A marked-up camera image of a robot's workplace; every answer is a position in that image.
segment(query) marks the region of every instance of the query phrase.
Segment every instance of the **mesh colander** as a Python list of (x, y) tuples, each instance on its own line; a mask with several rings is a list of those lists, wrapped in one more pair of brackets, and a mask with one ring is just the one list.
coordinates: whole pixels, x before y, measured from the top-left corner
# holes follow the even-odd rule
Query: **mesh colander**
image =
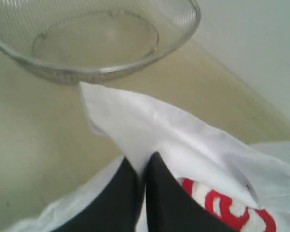
[(48, 80), (96, 82), (159, 60), (199, 22), (192, 0), (0, 0), (0, 50)]

